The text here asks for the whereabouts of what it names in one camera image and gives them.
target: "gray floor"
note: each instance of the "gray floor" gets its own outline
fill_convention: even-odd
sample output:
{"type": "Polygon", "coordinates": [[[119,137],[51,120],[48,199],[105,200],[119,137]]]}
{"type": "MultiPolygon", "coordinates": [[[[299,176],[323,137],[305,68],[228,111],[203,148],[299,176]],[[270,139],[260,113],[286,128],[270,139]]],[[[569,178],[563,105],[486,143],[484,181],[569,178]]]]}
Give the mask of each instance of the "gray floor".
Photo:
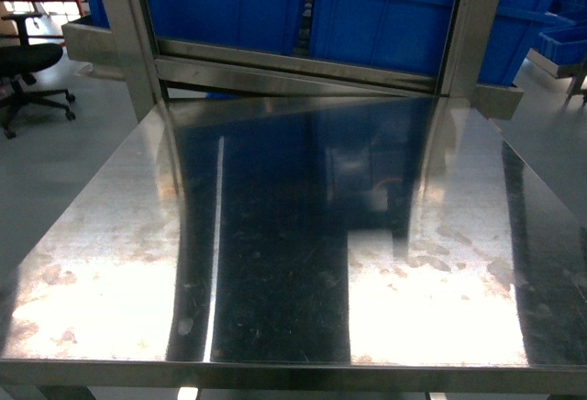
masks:
{"type": "Polygon", "coordinates": [[[22,261],[137,125],[126,85],[74,76],[84,65],[64,57],[37,73],[31,87],[68,87],[77,97],[76,120],[59,109],[27,106],[13,122],[17,137],[1,136],[0,276],[22,261]]]}
{"type": "MultiPolygon", "coordinates": [[[[38,73],[39,83],[35,87],[69,87],[77,96],[73,106],[77,120],[68,122],[60,110],[28,106],[14,122],[17,138],[0,139],[0,279],[2,273],[22,261],[136,126],[126,86],[76,76],[84,65],[64,58],[55,67],[38,73]]],[[[581,108],[580,97],[565,106],[569,80],[555,81],[529,62],[523,66],[516,83],[526,94],[515,116],[495,124],[522,158],[587,225],[587,188],[583,187],[587,178],[587,108],[581,108]]],[[[172,399],[177,397],[177,390],[95,388],[94,394],[98,400],[172,399]]],[[[236,398],[233,394],[209,393],[207,398],[236,398]]],[[[500,397],[475,396],[479,400],[500,397]]],[[[249,393],[239,398],[260,397],[249,393]]],[[[331,395],[329,398],[347,397],[331,395]]],[[[367,395],[363,398],[395,397],[367,395]]]]}

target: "metal frame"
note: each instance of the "metal frame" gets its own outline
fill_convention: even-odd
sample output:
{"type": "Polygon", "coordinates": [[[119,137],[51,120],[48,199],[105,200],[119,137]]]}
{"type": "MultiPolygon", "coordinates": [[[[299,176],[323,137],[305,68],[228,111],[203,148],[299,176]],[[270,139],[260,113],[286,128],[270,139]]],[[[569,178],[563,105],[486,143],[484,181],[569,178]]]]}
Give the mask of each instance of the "metal frame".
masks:
{"type": "Polygon", "coordinates": [[[137,119],[167,96],[155,70],[157,42],[146,0],[103,0],[137,119]]]}
{"type": "MultiPolygon", "coordinates": [[[[477,78],[498,2],[455,0],[442,69],[435,80],[406,72],[156,39],[146,0],[104,0],[139,119],[166,96],[167,82],[257,95],[441,94],[482,98],[488,88],[480,91],[477,78]]],[[[501,95],[509,95],[503,87],[495,88],[501,95]]]]}
{"type": "Polygon", "coordinates": [[[499,0],[455,0],[437,94],[471,99],[499,0]]]}

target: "stain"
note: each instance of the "stain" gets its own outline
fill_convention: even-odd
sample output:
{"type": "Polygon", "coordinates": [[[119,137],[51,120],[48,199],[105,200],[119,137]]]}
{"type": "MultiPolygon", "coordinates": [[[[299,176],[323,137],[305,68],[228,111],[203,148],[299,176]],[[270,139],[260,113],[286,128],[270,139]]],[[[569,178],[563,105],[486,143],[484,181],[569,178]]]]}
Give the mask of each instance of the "stain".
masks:
{"type": "Polygon", "coordinates": [[[349,265],[351,267],[355,267],[357,269],[362,269],[363,268],[363,264],[361,264],[360,262],[357,261],[357,258],[355,258],[355,255],[353,255],[352,253],[349,254],[349,265]]]}
{"type": "Polygon", "coordinates": [[[445,238],[452,238],[455,241],[457,241],[460,244],[463,244],[465,246],[472,245],[472,241],[470,239],[468,239],[467,237],[465,237],[458,230],[453,230],[452,228],[448,228],[446,226],[440,226],[439,228],[437,228],[437,233],[438,233],[438,235],[441,235],[445,238]]]}
{"type": "Polygon", "coordinates": [[[410,243],[410,249],[422,251],[425,250],[430,255],[449,255],[450,250],[438,245],[436,242],[420,239],[410,243]]]}
{"type": "Polygon", "coordinates": [[[326,288],[332,288],[337,285],[339,279],[337,279],[331,271],[320,272],[318,276],[323,280],[326,288]]]}
{"type": "Polygon", "coordinates": [[[487,282],[485,285],[485,295],[486,296],[499,296],[503,299],[510,299],[510,289],[509,286],[506,288],[500,283],[496,283],[493,281],[492,283],[487,282]]]}
{"type": "Polygon", "coordinates": [[[130,259],[133,261],[150,263],[150,262],[155,262],[157,260],[157,257],[155,255],[150,254],[150,253],[137,252],[137,253],[133,253],[132,255],[130,255],[130,259]]]}
{"type": "Polygon", "coordinates": [[[570,279],[579,287],[587,287],[587,273],[585,272],[575,273],[570,279]]]}
{"type": "Polygon", "coordinates": [[[428,253],[448,256],[450,254],[450,250],[447,249],[446,247],[442,247],[442,246],[439,246],[438,244],[435,244],[432,247],[432,249],[428,250],[428,253]]]}
{"type": "Polygon", "coordinates": [[[72,283],[77,283],[77,277],[75,276],[75,274],[73,274],[72,271],[68,270],[63,274],[58,283],[60,285],[70,285],[72,283]]]}
{"type": "Polygon", "coordinates": [[[39,332],[39,325],[35,324],[34,322],[24,321],[17,322],[11,329],[11,336],[14,336],[16,340],[20,341],[27,340],[36,335],[39,332]]]}
{"type": "Polygon", "coordinates": [[[512,267],[501,258],[491,261],[487,265],[487,272],[489,272],[505,290],[509,291],[510,285],[515,283],[512,267]]]}
{"type": "Polygon", "coordinates": [[[477,256],[479,256],[480,258],[482,258],[484,260],[489,260],[491,258],[485,251],[483,251],[477,247],[473,247],[473,251],[475,253],[477,253],[477,256]]]}
{"type": "Polygon", "coordinates": [[[450,272],[449,265],[446,264],[444,261],[441,261],[440,259],[435,258],[434,256],[428,256],[428,255],[415,256],[412,258],[407,258],[405,260],[405,262],[407,263],[407,265],[409,265],[413,269],[418,268],[418,267],[422,267],[425,265],[429,265],[430,267],[433,267],[437,270],[440,270],[441,272],[450,272]]]}
{"type": "Polygon", "coordinates": [[[355,360],[356,363],[373,363],[373,358],[371,356],[362,355],[355,360]]]}
{"type": "Polygon", "coordinates": [[[60,265],[52,265],[48,267],[45,272],[41,275],[41,279],[49,285],[54,285],[59,281],[59,275],[61,274],[60,265]]]}
{"type": "Polygon", "coordinates": [[[177,323],[177,333],[180,336],[185,336],[192,331],[192,327],[194,326],[194,320],[190,317],[183,317],[177,323]]]}
{"type": "Polygon", "coordinates": [[[59,345],[63,345],[65,342],[77,343],[77,339],[71,328],[66,329],[63,334],[61,334],[61,339],[57,340],[59,345]]]}
{"type": "Polygon", "coordinates": [[[40,253],[39,255],[37,255],[37,257],[39,258],[40,261],[42,261],[44,263],[53,261],[53,257],[51,255],[48,255],[47,253],[40,253]]]}
{"type": "Polygon", "coordinates": [[[375,258],[375,253],[372,252],[372,250],[367,250],[367,249],[363,249],[359,252],[359,255],[362,257],[366,257],[366,258],[375,258]]]}
{"type": "Polygon", "coordinates": [[[60,265],[48,267],[41,275],[41,279],[48,285],[70,285],[77,282],[77,277],[73,272],[68,270],[61,274],[60,265]]]}
{"type": "Polygon", "coordinates": [[[552,317],[552,311],[546,304],[538,304],[536,310],[532,313],[538,319],[548,319],[552,317]]]}
{"type": "Polygon", "coordinates": [[[429,244],[431,244],[430,241],[414,241],[410,243],[410,249],[418,251],[427,250],[429,244]]]}
{"type": "Polygon", "coordinates": [[[399,267],[393,267],[393,272],[398,275],[400,278],[407,278],[407,273],[404,272],[399,267]]]}
{"type": "Polygon", "coordinates": [[[529,284],[526,276],[521,272],[514,272],[514,283],[516,287],[523,287],[529,284]]]}

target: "scratch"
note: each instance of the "scratch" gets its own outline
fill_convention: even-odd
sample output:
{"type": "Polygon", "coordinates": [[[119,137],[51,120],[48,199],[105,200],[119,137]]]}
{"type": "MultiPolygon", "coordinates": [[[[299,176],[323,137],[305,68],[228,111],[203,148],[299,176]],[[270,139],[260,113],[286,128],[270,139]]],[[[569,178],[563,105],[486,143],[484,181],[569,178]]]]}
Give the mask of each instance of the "scratch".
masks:
{"type": "Polygon", "coordinates": [[[575,310],[577,310],[577,313],[579,313],[579,317],[583,321],[583,325],[585,326],[585,329],[587,329],[587,320],[585,320],[585,317],[583,317],[583,313],[581,312],[581,310],[577,306],[575,306],[575,310]]]}
{"type": "Polygon", "coordinates": [[[572,284],[575,286],[575,288],[577,289],[577,291],[579,292],[579,294],[583,298],[583,301],[585,301],[585,304],[587,304],[587,299],[585,298],[585,295],[581,291],[581,288],[579,288],[579,285],[577,285],[576,283],[572,283],[572,284]]]}
{"type": "Polygon", "coordinates": [[[305,257],[304,264],[306,264],[308,262],[308,260],[316,252],[316,250],[318,250],[318,247],[314,247],[313,249],[310,250],[310,253],[308,253],[308,256],[305,257]]]}

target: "stainless steel table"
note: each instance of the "stainless steel table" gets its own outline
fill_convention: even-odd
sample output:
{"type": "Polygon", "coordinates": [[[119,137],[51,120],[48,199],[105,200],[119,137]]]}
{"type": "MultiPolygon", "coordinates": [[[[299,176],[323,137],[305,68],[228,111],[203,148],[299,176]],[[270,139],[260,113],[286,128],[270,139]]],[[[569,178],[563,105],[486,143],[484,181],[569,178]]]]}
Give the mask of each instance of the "stainless steel table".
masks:
{"type": "Polygon", "coordinates": [[[4,385],[587,394],[587,232],[459,100],[159,105],[1,295],[4,385]]]}

